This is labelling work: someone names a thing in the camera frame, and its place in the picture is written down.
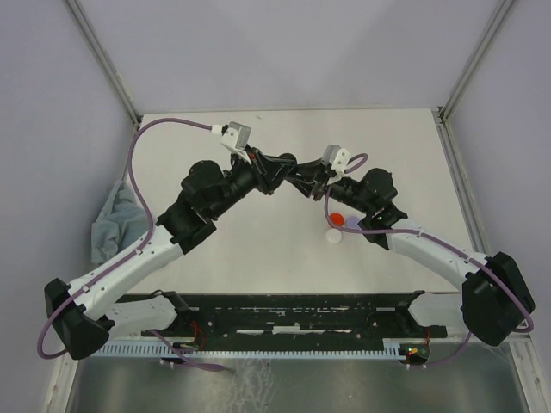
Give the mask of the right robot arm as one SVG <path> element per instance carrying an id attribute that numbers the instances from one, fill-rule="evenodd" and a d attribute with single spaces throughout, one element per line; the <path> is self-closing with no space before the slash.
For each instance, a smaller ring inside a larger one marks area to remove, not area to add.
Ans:
<path id="1" fill-rule="evenodd" d="M 396 313 L 396 329 L 415 336 L 425 327 L 465 330 L 497 346 L 512 333 L 530 333 L 535 302 L 515 260 L 459 248 L 425 230 L 393 203 L 398 191 L 390 172 L 374 168 L 357 181 L 322 161 L 298 165 L 288 176 L 307 198 L 337 201 L 363 214 L 351 232 L 406 256 L 446 280 L 452 293 L 414 293 Z"/>

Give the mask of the black round case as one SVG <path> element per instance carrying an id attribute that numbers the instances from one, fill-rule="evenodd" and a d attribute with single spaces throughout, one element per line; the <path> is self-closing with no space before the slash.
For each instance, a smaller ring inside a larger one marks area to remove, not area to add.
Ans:
<path id="1" fill-rule="evenodd" d="M 289 174 L 298 164 L 295 155 L 291 153 L 283 153 L 278 157 L 278 163 L 281 168 Z"/>

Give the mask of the red round case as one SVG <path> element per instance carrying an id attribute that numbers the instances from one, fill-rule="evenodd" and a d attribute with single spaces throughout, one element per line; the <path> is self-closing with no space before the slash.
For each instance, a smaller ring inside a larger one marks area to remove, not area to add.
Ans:
<path id="1" fill-rule="evenodd" d="M 329 222 L 337 228 L 342 228 L 345 226 L 345 217 L 341 213 L 330 213 Z"/>

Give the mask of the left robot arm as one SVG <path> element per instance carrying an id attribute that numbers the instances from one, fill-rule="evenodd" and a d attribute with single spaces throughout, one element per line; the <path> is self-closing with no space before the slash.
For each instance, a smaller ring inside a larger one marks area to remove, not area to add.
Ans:
<path id="1" fill-rule="evenodd" d="M 176 202 L 137 241 L 101 267 L 69 283 L 56 278 L 44 288 L 47 321 L 40 335 L 54 328 L 74 360 L 100 349 L 109 338 L 145 330 L 167 330 L 180 336 L 190 315 L 176 293 L 126 303 L 116 302 L 145 277 L 184 256 L 212 235 L 214 225 L 248 193 L 271 195 L 297 165 L 292 154 L 279 157 L 245 147 L 222 170 L 212 160 L 195 163 L 182 180 Z"/>

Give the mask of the purple round case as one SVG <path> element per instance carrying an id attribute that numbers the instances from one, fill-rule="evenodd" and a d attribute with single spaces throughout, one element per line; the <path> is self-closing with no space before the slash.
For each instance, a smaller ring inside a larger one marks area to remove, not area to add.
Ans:
<path id="1" fill-rule="evenodd" d="M 361 219 L 357 216 L 349 216 L 344 223 L 346 229 L 359 231 L 361 230 L 360 226 Z"/>

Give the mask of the white earbud charging case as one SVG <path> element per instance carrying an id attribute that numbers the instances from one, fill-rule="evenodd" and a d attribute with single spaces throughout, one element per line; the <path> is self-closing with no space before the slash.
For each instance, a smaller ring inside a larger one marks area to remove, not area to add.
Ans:
<path id="1" fill-rule="evenodd" d="M 343 240 L 343 233 L 338 229 L 330 228 L 325 233 L 325 239 L 328 243 L 338 244 Z"/>

